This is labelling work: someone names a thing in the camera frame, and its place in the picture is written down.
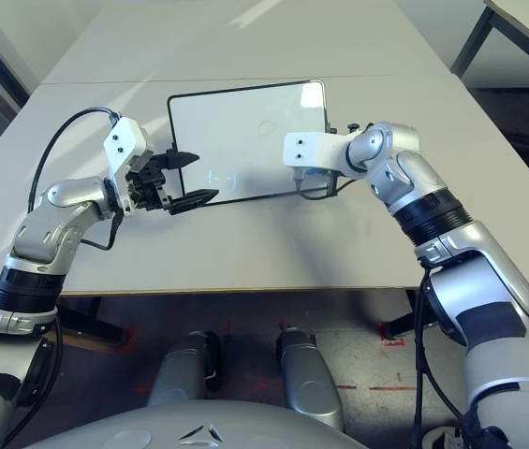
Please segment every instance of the cable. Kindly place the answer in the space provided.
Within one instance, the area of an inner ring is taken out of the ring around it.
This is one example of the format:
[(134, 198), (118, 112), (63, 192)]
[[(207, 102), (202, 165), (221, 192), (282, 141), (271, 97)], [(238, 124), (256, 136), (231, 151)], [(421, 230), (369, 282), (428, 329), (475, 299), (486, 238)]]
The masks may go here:
[(453, 415), (462, 422), (463, 415), (458, 408), (449, 400), (445, 392), (441, 389), (438, 382), (433, 376), (431, 367), (426, 358), (424, 351), (424, 284), (429, 280), (431, 271), (426, 269), (420, 282), (419, 293), (414, 305), (414, 342), (416, 344), (416, 412), (414, 414), (414, 425), (412, 426), (412, 435), (410, 438), (410, 448), (419, 449), (422, 446), (422, 387), (423, 375), (425, 374), (433, 386), (436, 394), (441, 398), (447, 408)]
[(337, 189), (337, 193), (341, 192), (343, 189), (345, 189), (349, 184), (353, 184), (355, 181), (357, 180), (350, 180), (348, 182), (346, 182), (345, 184), (343, 184), (341, 187), (339, 187)]
[(429, 367), (429, 362), (426, 360), (426, 355), (424, 356), (424, 363), (426, 365), (425, 374), (426, 377), (429, 379), (429, 382), (434, 388), (434, 391), (436, 391), (436, 394), (441, 398), (443, 403), (447, 406), (450, 412), (453, 413), (453, 415), (458, 419), (458, 421), (462, 421), (463, 415), (462, 412), (458, 410), (458, 408), (453, 405), (453, 402), (449, 400), (447, 395), (443, 392), (439, 384), (437, 383), (436, 379), (434, 378), (433, 374), (431, 373), (431, 368)]
[(307, 195), (307, 194), (305, 194), (304, 192), (301, 191), (301, 180), (295, 180), (295, 186), (296, 186), (296, 190), (298, 192), (298, 195), (301, 196), (302, 198), (309, 199), (310, 201), (318, 201), (320, 199), (327, 199), (327, 198), (332, 198), (333, 196), (336, 196), (336, 194), (341, 192), (349, 184), (351, 184), (351, 183), (353, 183), (355, 181), (357, 181), (357, 180), (350, 180), (350, 181), (344, 183), (341, 187), (339, 187), (337, 189), (337, 191), (335, 192), (335, 195), (309, 196), (309, 195)]
[(33, 407), (27, 415), (19, 421), (19, 424), (15, 428), (13, 428), (10, 433), (6, 436), (6, 439), (4, 440), (4, 445), (6, 446), (12, 440), (21, 433), (21, 430), (29, 424), (29, 421), (35, 416), (39, 408), (44, 404), (46, 399), (48, 398), (48, 395), (51, 392), (51, 389), (54, 387), (54, 384), (56, 383), (56, 379), (58, 379), (58, 374), (60, 373), (60, 367), (62, 366), (62, 352), (63, 352), (63, 340), (62, 340), (62, 327), (60, 325), (60, 319), (58, 318), (58, 315), (56, 315), (55, 320), (55, 330), (56, 330), (56, 356), (54, 358), (54, 363), (51, 369), (50, 379), (46, 383), (46, 387), (44, 388), (43, 392), (41, 393), (41, 396), (37, 398), (37, 402), (33, 404)]
[(112, 109), (103, 108), (101, 106), (93, 106), (90, 108), (82, 109), (73, 116), (71, 116), (66, 122), (58, 128), (58, 131), (56, 131), (56, 134), (54, 134), (50, 142), (48, 143), (48, 146), (43, 151), (43, 154), (41, 154), (41, 159), (39, 159), (39, 164), (37, 164), (36, 173), (33, 176), (33, 181), (31, 182), (31, 190), (29, 191), (29, 200), (27, 204), (27, 213), (31, 213), (33, 211), (33, 207), (36, 203), (36, 191), (37, 191), (37, 183), (39, 182), (39, 176), (41, 176), (41, 170), (43, 170), (43, 166), (46, 164), (46, 161), (48, 160), (48, 156), (50, 155), (51, 149), (56, 144), (56, 140), (62, 135), (62, 133), (65, 132), (65, 130), (77, 119), (82, 117), (83, 115), (91, 114), (92, 112), (105, 112), (109, 114), (110, 116), (110, 124), (114, 126), (116, 122), (121, 118), (121, 116), (114, 112)]
[(429, 279), (431, 271), (426, 269), (420, 287), (418, 297), (414, 304), (414, 343), (416, 345), (416, 411), (414, 413), (414, 424), (412, 426), (412, 435), (410, 436), (410, 449), (419, 449), (422, 447), (422, 391), (423, 391), (423, 374), (424, 374), (424, 348), (422, 346), (422, 310), (423, 307), (423, 288)]
[[(46, 164), (46, 161), (48, 160), (48, 156), (50, 155), (51, 149), (56, 144), (56, 141), (62, 134), (65, 132), (65, 130), (77, 119), (82, 117), (83, 115), (91, 114), (93, 112), (104, 112), (108, 114), (110, 119), (110, 126), (114, 126), (116, 122), (119, 121), (121, 118), (120, 114), (117, 112), (114, 112), (112, 109), (104, 108), (102, 106), (93, 106), (90, 108), (82, 109), (76, 114), (72, 115), (66, 122), (58, 128), (58, 131), (56, 131), (56, 134), (54, 134), (50, 142), (48, 143), (48, 146), (45, 148), (43, 153), (41, 154), (41, 159), (39, 159), (39, 164), (37, 164), (36, 173), (33, 176), (33, 181), (31, 182), (31, 190), (29, 191), (29, 199), (27, 202), (27, 213), (31, 213), (33, 211), (33, 207), (36, 203), (36, 192), (37, 192), (37, 184), (39, 183), (39, 177), (41, 176), (41, 171), (43, 170), (43, 166)], [(116, 203), (116, 200), (113, 200), (113, 197), (115, 196), (115, 193), (110, 189), (108, 189), (107, 185), (107, 192), (109, 194), (109, 202), (110, 207), (115, 211), (114, 217), (112, 217), (112, 223), (110, 226), (110, 238), (108, 241), (108, 245), (101, 245), (99, 243), (96, 243), (91, 240), (82, 239), (81, 243), (84, 243), (85, 245), (93, 246), (94, 248), (97, 248), (98, 250), (107, 251), (110, 248), (112, 248), (112, 245), (114, 244), (114, 239), (116, 238), (116, 231), (118, 231), (118, 227), (123, 222), (123, 211), (118, 207), (118, 204)]]

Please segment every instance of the silver robot arm segment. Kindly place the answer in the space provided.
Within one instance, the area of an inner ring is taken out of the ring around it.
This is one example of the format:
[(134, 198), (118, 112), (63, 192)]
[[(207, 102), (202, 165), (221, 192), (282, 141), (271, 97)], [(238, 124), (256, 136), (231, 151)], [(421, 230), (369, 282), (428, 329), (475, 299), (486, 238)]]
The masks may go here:
[(0, 447), (18, 405), (30, 405), (46, 384), (53, 344), (45, 338), (83, 234), (112, 218), (108, 250), (123, 216), (136, 209), (170, 214), (194, 209), (217, 193), (202, 189), (181, 198), (164, 191), (164, 169), (198, 159), (191, 153), (154, 154), (137, 122), (118, 117), (104, 141), (109, 177), (60, 181), (21, 223), (0, 274)]
[(318, 167), (369, 184), (433, 270), (423, 288), (441, 328), (468, 347), (476, 437), (498, 428), (511, 447), (529, 448), (529, 283), (420, 155), (418, 132), (377, 123), (347, 136), (291, 133), (284, 162), (295, 179)]

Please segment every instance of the grey floor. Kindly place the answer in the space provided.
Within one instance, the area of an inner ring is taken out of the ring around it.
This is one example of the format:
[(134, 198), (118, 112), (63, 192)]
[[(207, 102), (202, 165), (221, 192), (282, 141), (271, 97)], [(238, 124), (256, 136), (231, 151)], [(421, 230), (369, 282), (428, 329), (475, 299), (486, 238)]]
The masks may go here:
[[(529, 164), (529, 93), (473, 95)], [(66, 348), (50, 398), (11, 447), (144, 405), (163, 355), (194, 329), (229, 336), (224, 343), (224, 386), (213, 397), (283, 405), (274, 359), (280, 323), (316, 334), (318, 347), (342, 386), (348, 435), (372, 448), (405, 447), (415, 398), (408, 389), (415, 384), (413, 337), (406, 336), (401, 345), (387, 345), (376, 326), (407, 312), (404, 292), (390, 289), (105, 298), (99, 318), (136, 329), (130, 350), (103, 355)], [(428, 329), (425, 340), (438, 382), (463, 409), (464, 348), (437, 328)], [(447, 409), (426, 386), (424, 426), (451, 422)]]

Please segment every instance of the desk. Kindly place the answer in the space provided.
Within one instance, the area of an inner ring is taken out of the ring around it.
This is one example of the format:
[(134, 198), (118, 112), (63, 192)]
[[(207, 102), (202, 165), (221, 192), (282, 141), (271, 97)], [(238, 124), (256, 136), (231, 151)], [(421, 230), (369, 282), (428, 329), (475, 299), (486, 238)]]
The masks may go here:
[(461, 77), (478, 50), (495, 28), (529, 55), (529, 2), (526, 0), (485, 0), (487, 7), (478, 19), (462, 51), (451, 66)]
[[(460, 81), (391, 2), (345, 2), (356, 9), (351, 11), (336, 2), (309, 5), (196, 0), (106, 8), (0, 137), (0, 267), (25, 213), (41, 151), (77, 110), (120, 110), (144, 125), (164, 151), (171, 142), (170, 95), (319, 78), (331, 124), (340, 132), (347, 123), (379, 120), (417, 127), (423, 154), (529, 280), (529, 170)], [(196, 8), (198, 23), (180, 24)], [(354, 19), (363, 11), (368, 26)], [(238, 17), (252, 21), (232, 30), (214, 26), (239, 23)], [(288, 26), (293, 22), (325, 23), (326, 32), (306, 26), (297, 33)], [(167, 44), (176, 50), (160, 46), (166, 51), (159, 59), (156, 31), (179, 38)], [(277, 43), (283, 36), (284, 45), (269, 50), (264, 36)], [(361, 45), (368, 38), (374, 45)], [(367, 51), (359, 54), (349, 42)], [(227, 44), (230, 53), (211, 53)], [(104, 174), (107, 132), (104, 117), (74, 124), (54, 149), (38, 190), (65, 178)], [(178, 180), (168, 181), (170, 193), (178, 195)], [(86, 237), (104, 241), (108, 229), (97, 224)], [(363, 183), (355, 183), (325, 201), (268, 198), (174, 217), (140, 211), (123, 222), (109, 253), (81, 245), (64, 294), (405, 287), (417, 285), (421, 275), (397, 223)]]
[(45, 84), (448, 73), (387, 0), (108, 6)]
[[(40, 150), (74, 111), (105, 105), (146, 125), (156, 148), (171, 141), (166, 99), (271, 80), (43, 85), (0, 138), (0, 267), (24, 215)], [(421, 148), (470, 213), (529, 279), (529, 170), (453, 76), (323, 79), (331, 123), (391, 119), (417, 127)], [(48, 160), (39, 190), (104, 173), (103, 117), (74, 125)], [(175, 192), (175, 180), (169, 177)], [(108, 224), (88, 238), (102, 241)], [(217, 205), (170, 217), (140, 211), (109, 253), (81, 245), (65, 293), (125, 294), (416, 285), (412, 245), (363, 184), (317, 202), (298, 197)]]

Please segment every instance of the red tape marking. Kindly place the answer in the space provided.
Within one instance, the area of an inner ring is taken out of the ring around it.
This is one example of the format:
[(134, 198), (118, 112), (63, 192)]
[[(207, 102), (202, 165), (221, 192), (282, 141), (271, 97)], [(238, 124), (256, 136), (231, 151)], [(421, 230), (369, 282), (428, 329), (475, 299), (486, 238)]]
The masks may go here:
[(125, 327), (125, 330), (129, 333), (129, 341), (126, 343), (125, 346), (121, 346), (120, 348), (116, 348), (117, 353), (130, 353), (133, 349), (133, 345), (135, 343), (135, 335), (137, 334), (137, 328), (136, 327)]
[(387, 340), (385, 338), (385, 328), (387, 323), (378, 323), (376, 325), (376, 330), (378, 331), (378, 336), (380, 337), (380, 342), (383, 346), (405, 346), (405, 340), (401, 337), (398, 340)]
[(135, 393), (150, 393), (152, 391), (152, 388), (150, 386), (134, 386), (131, 388)]
[(416, 391), (415, 386), (371, 386), (372, 391)]
[(269, 387), (269, 383), (268, 382), (252, 382), (250, 383), (249, 386), (251, 386), (252, 388), (256, 390), (263, 390), (264, 388)]

